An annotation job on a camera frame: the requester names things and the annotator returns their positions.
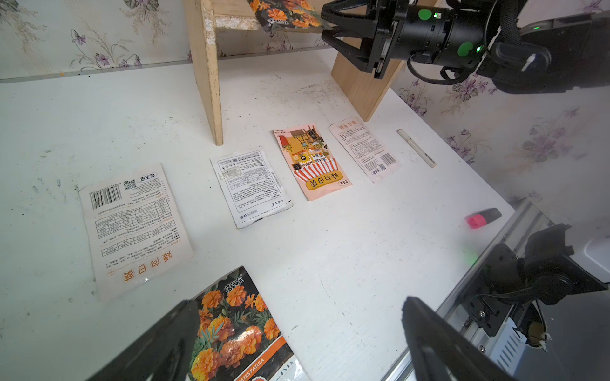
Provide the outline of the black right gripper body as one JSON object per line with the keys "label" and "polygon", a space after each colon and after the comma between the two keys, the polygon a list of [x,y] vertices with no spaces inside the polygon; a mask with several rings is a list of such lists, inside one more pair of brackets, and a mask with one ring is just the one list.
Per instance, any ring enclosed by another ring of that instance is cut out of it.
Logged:
{"label": "black right gripper body", "polygon": [[375,79],[383,79],[406,22],[409,1],[376,1],[376,30],[369,56]]}

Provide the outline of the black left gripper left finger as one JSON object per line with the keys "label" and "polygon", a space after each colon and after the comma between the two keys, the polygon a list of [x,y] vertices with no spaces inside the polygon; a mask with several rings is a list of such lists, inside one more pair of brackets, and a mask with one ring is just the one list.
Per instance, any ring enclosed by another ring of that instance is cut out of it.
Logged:
{"label": "black left gripper left finger", "polygon": [[199,328],[196,302],[184,300],[90,379],[185,380]]}

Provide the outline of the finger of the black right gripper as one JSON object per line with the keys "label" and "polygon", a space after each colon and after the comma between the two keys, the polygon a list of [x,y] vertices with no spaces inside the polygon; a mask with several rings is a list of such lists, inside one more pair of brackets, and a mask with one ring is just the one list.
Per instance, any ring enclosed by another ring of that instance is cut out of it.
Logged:
{"label": "finger of the black right gripper", "polygon": [[322,7],[324,21],[350,31],[374,31],[379,18],[378,1],[340,0]]}
{"label": "finger of the black right gripper", "polygon": [[[360,41],[357,48],[346,41],[346,38],[354,38]],[[342,56],[360,71],[373,73],[381,56],[381,41],[376,38],[367,38],[354,31],[334,28],[322,31],[322,39],[330,47],[336,49]]]}

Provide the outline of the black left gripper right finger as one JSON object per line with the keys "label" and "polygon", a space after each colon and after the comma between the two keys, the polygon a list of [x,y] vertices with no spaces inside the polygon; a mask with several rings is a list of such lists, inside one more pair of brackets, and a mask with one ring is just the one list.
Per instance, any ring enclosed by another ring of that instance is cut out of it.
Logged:
{"label": "black left gripper right finger", "polygon": [[404,334],[418,380],[512,380],[426,303],[408,297]]}

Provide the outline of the dark marigold seed bag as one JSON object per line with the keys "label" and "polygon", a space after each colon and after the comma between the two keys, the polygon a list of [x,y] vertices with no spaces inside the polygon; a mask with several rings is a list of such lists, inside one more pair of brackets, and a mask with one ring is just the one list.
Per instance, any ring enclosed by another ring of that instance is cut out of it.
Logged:
{"label": "dark marigold seed bag", "polygon": [[267,32],[280,30],[328,29],[332,24],[322,19],[322,4],[308,0],[249,0],[249,8]]}

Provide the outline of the orange marigold seed bag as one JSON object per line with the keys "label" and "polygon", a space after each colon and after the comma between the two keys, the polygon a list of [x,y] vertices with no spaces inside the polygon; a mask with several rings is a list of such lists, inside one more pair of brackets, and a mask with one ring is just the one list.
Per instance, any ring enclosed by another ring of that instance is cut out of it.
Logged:
{"label": "orange marigold seed bag", "polygon": [[194,298],[200,317],[189,380],[309,380],[243,267]]}

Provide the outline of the white printed seed bag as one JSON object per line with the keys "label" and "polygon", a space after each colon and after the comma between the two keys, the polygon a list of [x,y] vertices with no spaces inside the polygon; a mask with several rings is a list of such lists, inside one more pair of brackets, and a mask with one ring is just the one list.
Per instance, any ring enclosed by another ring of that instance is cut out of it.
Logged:
{"label": "white printed seed bag", "polygon": [[357,117],[335,123],[329,131],[373,183],[380,182],[400,167],[397,158]]}

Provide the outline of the pink storefront seed bag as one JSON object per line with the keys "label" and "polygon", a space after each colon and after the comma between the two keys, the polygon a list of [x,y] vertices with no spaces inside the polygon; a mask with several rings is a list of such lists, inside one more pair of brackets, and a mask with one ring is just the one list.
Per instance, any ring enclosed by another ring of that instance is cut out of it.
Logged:
{"label": "pink storefront seed bag", "polygon": [[352,186],[315,125],[274,130],[273,135],[308,201]]}

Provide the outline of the white barcode seed bag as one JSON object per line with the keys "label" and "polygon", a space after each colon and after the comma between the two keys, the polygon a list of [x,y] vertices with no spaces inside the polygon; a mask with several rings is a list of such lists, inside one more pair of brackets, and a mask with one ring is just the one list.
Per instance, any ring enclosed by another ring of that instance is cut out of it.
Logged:
{"label": "white barcode seed bag", "polygon": [[193,257],[162,164],[84,187],[79,196],[102,301]]}

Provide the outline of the small white seed bag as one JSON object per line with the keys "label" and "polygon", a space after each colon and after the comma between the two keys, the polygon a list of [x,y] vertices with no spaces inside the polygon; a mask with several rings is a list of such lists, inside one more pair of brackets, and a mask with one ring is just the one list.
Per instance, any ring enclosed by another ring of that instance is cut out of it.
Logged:
{"label": "small white seed bag", "polygon": [[211,165],[237,229],[293,207],[262,147],[212,158]]}

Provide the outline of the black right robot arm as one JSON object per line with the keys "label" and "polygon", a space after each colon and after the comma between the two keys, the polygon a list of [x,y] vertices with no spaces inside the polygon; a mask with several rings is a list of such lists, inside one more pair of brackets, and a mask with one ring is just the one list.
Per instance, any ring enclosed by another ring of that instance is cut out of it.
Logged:
{"label": "black right robot arm", "polygon": [[609,84],[609,14],[517,25],[522,1],[333,1],[322,39],[359,71],[382,79],[391,60],[440,69],[437,85],[472,74],[512,94],[554,94]]}

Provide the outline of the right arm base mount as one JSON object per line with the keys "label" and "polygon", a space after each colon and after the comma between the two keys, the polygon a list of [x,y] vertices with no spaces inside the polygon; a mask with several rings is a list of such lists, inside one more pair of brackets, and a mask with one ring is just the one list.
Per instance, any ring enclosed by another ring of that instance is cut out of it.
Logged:
{"label": "right arm base mount", "polygon": [[567,224],[558,224],[532,234],[522,257],[498,264],[486,273],[486,283],[504,303],[527,305],[517,333],[526,344],[545,349],[551,338],[540,305],[553,306],[568,295],[607,291],[600,281],[572,259],[574,249],[566,244]]}

